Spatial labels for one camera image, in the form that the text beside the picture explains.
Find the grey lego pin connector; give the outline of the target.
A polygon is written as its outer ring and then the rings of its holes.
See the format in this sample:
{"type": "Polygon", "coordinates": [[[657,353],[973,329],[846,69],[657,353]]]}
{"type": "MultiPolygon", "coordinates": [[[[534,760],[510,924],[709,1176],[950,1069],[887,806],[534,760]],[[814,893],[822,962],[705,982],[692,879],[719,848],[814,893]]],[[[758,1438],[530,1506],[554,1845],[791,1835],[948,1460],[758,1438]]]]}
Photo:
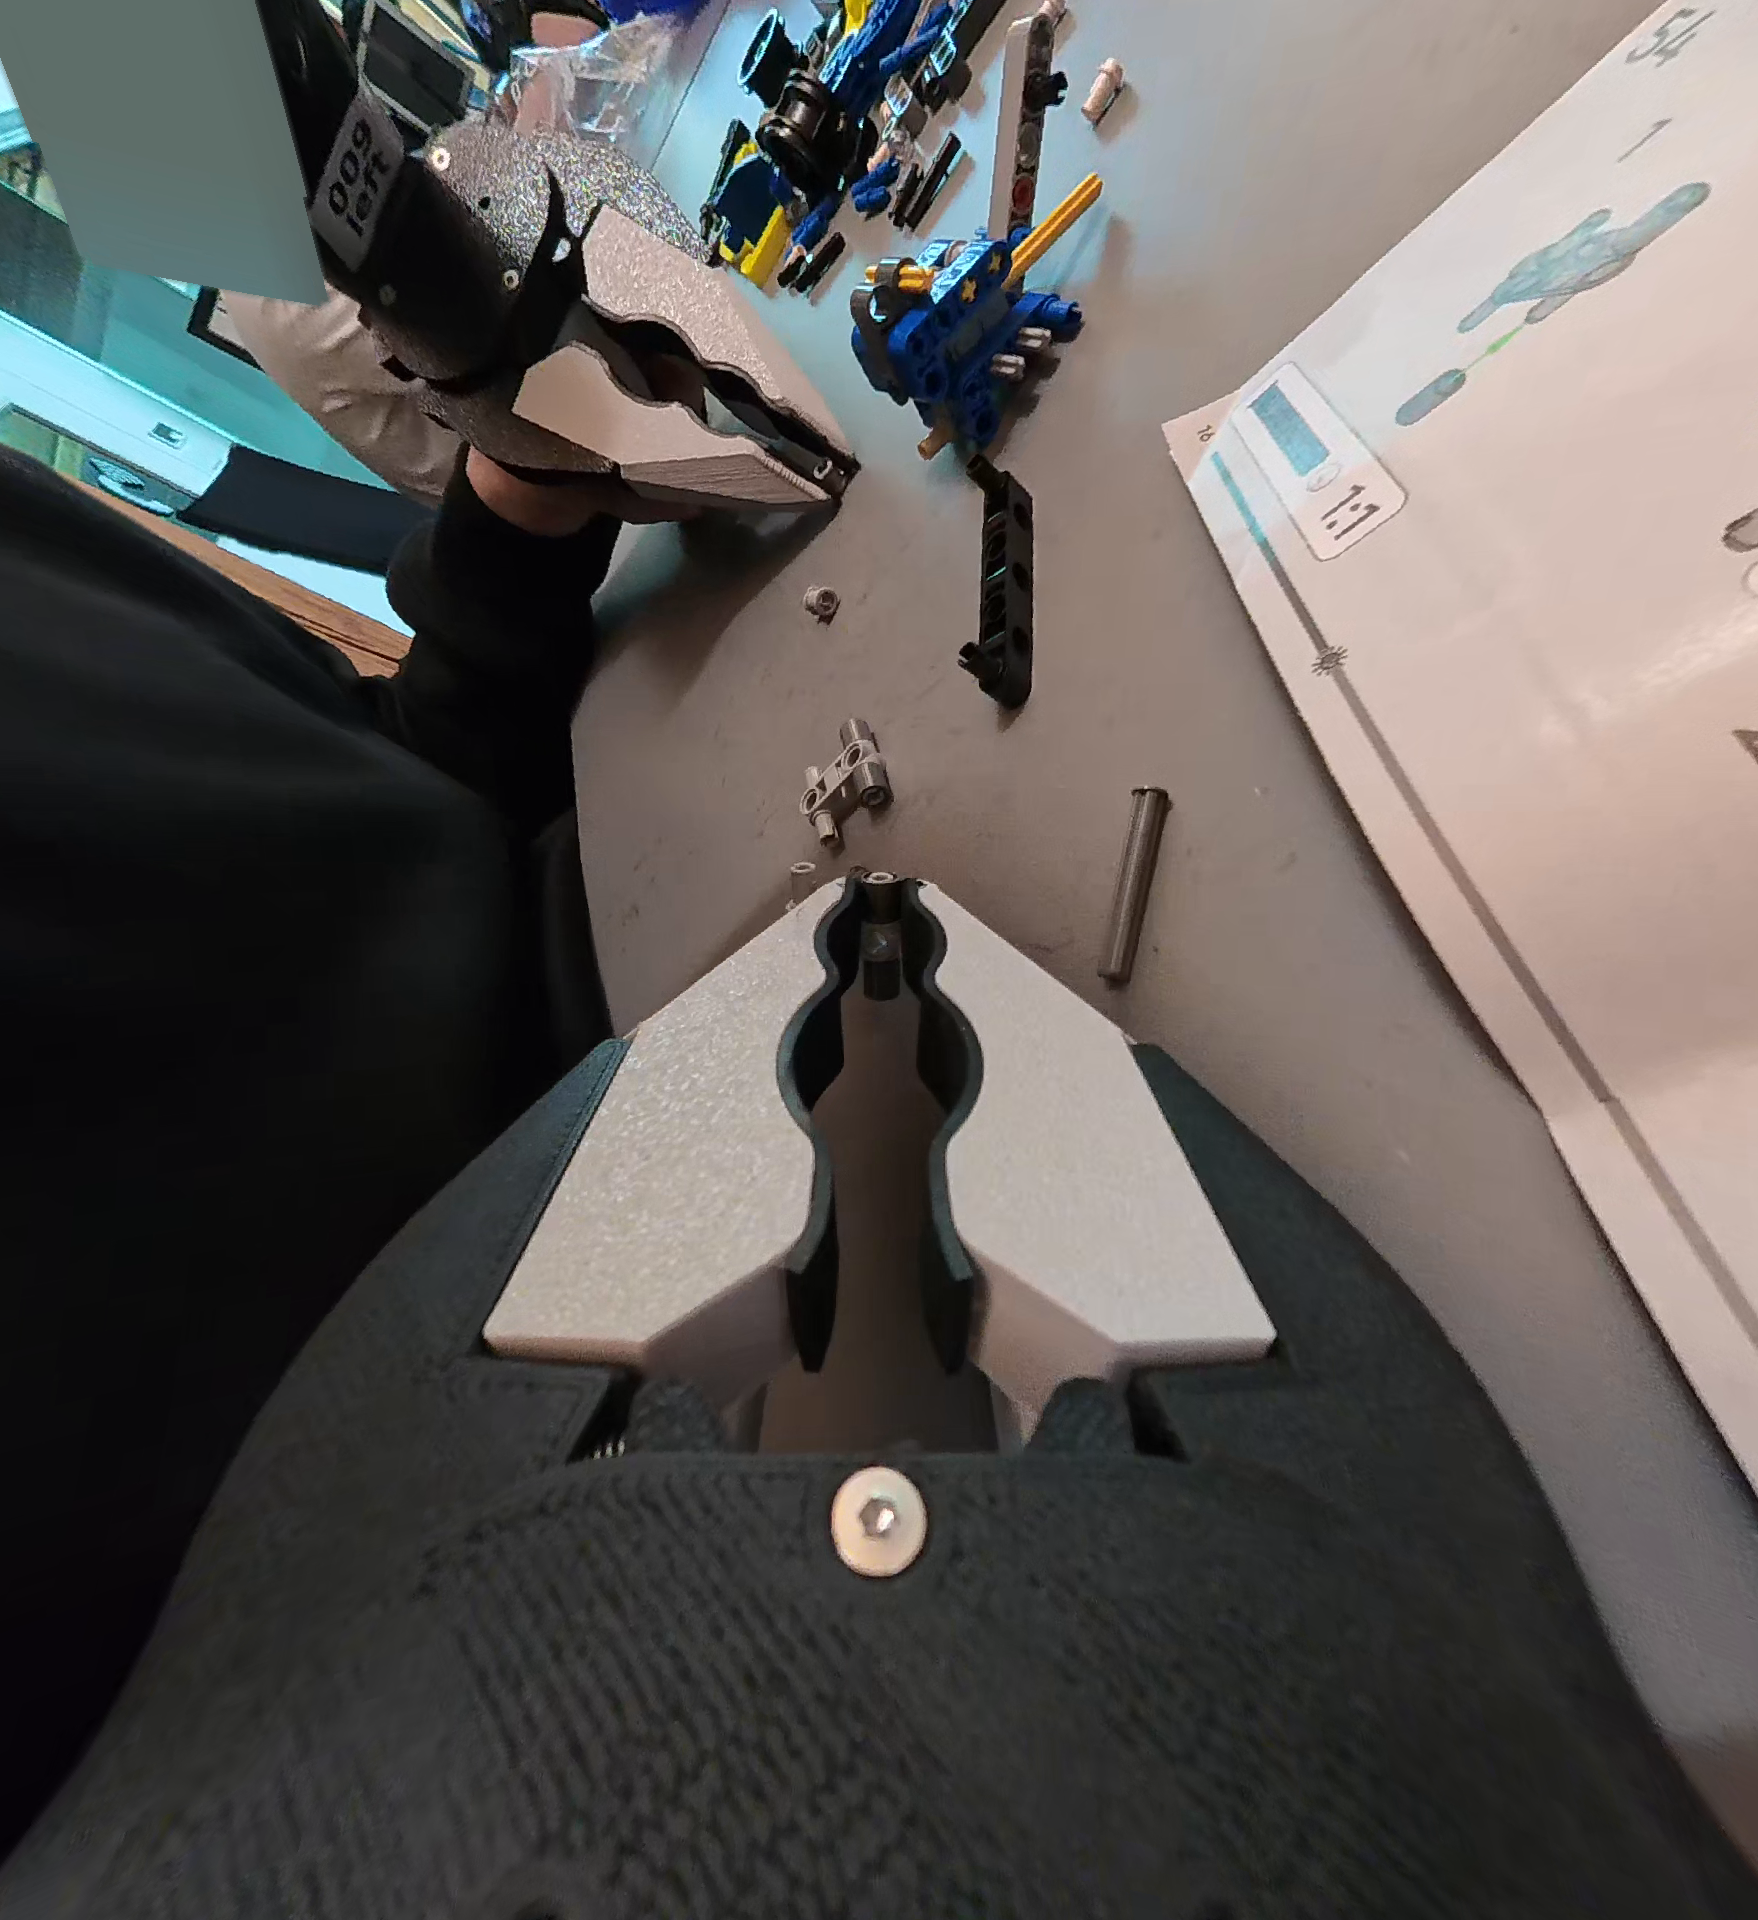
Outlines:
{"type": "Polygon", "coordinates": [[[893,788],[886,757],[867,719],[851,715],[841,723],[841,750],[826,768],[811,766],[798,812],[814,831],[819,844],[843,844],[843,823],[856,812],[879,812],[891,806],[893,788]]]}

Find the open lego instruction booklet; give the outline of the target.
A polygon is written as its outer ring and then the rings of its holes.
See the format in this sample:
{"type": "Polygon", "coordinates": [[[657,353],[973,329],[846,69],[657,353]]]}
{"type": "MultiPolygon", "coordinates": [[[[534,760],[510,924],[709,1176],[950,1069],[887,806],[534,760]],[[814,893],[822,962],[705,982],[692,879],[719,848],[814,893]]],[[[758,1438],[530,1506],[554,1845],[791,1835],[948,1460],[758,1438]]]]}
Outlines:
{"type": "Polygon", "coordinates": [[[1185,483],[1758,1501],[1758,1],[1649,11],[1185,483]]]}

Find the dark grey lego axle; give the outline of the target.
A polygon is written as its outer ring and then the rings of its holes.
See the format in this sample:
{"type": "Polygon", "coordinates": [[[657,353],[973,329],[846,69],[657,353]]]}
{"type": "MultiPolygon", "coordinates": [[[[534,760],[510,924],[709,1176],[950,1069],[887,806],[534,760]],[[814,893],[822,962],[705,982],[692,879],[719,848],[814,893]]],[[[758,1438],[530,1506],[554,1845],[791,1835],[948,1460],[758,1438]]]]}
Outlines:
{"type": "Polygon", "coordinates": [[[1132,790],[1127,839],[1117,868],[1108,939],[1099,963],[1099,979],[1111,986],[1124,986],[1132,981],[1170,811],[1171,800],[1164,787],[1142,784],[1132,790]]]}

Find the person's black clothing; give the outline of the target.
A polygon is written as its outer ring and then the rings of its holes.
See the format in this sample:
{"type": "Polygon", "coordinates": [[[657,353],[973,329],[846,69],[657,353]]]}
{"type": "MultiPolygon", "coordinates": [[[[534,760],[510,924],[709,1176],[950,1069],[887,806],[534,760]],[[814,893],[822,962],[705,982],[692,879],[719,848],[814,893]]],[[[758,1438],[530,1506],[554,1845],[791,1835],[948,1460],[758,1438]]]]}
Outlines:
{"type": "Polygon", "coordinates": [[[579,1021],[559,827],[370,677],[0,446],[0,1864],[290,1359],[579,1021]]]}

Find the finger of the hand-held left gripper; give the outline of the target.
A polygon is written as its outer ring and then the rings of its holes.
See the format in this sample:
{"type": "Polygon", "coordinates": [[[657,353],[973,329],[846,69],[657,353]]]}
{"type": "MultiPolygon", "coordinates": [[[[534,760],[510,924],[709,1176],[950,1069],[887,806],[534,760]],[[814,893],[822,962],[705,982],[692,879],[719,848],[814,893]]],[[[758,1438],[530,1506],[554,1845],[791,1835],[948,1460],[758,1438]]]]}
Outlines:
{"type": "Polygon", "coordinates": [[[813,468],[830,457],[789,456],[751,434],[719,431],[679,401],[642,400],[595,348],[559,348],[530,366],[512,401],[512,419],[530,431],[532,446],[508,464],[619,479],[651,500],[698,509],[822,509],[843,495],[843,483],[826,491],[811,478],[813,468]]]}
{"type": "MultiPolygon", "coordinates": [[[[581,306],[629,359],[647,350],[642,345],[647,332],[661,332],[666,342],[649,347],[651,355],[689,364],[699,390],[743,421],[747,434],[789,456],[837,460],[843,483],[859,472],[859,457],[817,388],[721,270],[612,203],[595,212],[579,256],[581,306]]],[[[608,359],[590,340],[573,340],[567,348],[595,348],[608,359]]],[[[651,397],[614,370],[642,400],[675,401],[651,397]]]]}

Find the black lego beam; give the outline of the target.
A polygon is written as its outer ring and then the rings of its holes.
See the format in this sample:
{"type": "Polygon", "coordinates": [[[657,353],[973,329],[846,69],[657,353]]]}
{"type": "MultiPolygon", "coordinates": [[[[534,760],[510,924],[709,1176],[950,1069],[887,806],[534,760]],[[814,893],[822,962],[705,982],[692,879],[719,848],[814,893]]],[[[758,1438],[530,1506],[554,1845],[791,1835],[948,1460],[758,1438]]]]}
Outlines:
{"type": "Polygon", "coordinates": [[[982,589],[979,636],[958,662],[998,708],[1016,711],[1033,687],[1033,500],[986,454],[972,456],[966,472],[984,494],[982,589]]]}

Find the person's left forearm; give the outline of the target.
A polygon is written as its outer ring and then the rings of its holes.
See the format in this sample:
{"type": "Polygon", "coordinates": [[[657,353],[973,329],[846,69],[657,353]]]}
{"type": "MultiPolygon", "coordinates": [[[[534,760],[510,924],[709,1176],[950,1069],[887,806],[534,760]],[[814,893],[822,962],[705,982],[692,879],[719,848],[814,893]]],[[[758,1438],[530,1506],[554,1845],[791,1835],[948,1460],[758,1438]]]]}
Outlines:
{"type": "Polygon", "coordinates": [[[432,525],[388,571],[411,648],[396,674],[362,682],[362,705],[388,740],[483,799],[522,848],[576,808],[593,602],[624,532],[609,500],[462,447],[432,525]]]}

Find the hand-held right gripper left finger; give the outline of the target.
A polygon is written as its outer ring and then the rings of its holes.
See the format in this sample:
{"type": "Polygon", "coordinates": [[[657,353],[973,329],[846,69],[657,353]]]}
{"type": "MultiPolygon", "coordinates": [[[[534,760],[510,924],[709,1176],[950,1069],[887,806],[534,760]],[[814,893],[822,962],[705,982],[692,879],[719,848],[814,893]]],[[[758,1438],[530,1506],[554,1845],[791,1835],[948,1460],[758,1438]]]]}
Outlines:
{"type": "Polygon", "coordinates": [[[846,892],[791,905],[617,1046],[485,1325],[493,1353],[647,1379],[819,1371],[839,1244],[813,1110],[843,1069],[846,892]]]}

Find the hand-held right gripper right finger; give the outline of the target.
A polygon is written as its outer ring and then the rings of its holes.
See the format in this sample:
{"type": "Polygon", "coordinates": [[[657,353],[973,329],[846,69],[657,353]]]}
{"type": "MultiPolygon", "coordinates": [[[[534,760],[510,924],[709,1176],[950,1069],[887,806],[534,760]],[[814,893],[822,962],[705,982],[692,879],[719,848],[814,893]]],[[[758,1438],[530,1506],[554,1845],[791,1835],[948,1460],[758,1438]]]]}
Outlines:
{"type": "Polygon", "coordinates": [[[939,1362],[1138,1374],[1276,1331],[1129,1037],[928,881],[902,886],[915,1067],[939,1108],[921,1304],[939,1362]]]}

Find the pile of loose lego pieces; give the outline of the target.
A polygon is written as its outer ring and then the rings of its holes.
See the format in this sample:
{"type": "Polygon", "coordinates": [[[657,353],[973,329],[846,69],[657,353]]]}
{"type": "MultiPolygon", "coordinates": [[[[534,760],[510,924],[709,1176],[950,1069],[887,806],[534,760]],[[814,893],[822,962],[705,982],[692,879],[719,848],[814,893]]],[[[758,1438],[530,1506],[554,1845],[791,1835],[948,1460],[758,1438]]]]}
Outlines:
{"type": "Polygon", "coordinates": [[[972,80],[972,58],[1001,1],[824,3],[809,38],[767,11],[743,60],[760,104],[734,120],[699,208],[714,262],[756,286],[796,286],[839,208],[882,208],[900,176],[923,187],[917,135],[972,80]]]}

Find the small blue lego assembly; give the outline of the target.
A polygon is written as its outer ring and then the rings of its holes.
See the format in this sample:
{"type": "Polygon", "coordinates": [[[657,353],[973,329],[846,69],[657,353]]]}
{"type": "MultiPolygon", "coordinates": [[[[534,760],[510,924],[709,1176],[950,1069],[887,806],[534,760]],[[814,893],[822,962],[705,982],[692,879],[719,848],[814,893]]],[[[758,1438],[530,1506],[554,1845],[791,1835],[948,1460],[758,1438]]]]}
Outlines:
{"type": "Polygon", "coordinates": [[[1039,212],[1048,114],[1064,101],[1057,38],[1064,3],[1039,3],[1008,31],[988,222],[887,256],[851,296],[851,347],[867,384],[926,423],[920,456],[972,465],[998,444],[1037,366],[1085,327],[1083,306],[1037,285],[1041,265],[1105,193],[1096,173],[1039,212]]]}

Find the clear plastic bag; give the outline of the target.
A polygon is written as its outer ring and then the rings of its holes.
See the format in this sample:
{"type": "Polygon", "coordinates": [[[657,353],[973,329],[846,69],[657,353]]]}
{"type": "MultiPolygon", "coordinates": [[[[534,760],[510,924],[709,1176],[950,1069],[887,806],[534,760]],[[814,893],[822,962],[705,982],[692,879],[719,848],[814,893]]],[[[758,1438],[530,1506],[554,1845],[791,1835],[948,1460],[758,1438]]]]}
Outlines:
{"type": "Polygon", "coordinates": [[[699,71],[717,3],[527,3],[483,114],[651,162],[699,71]]]}

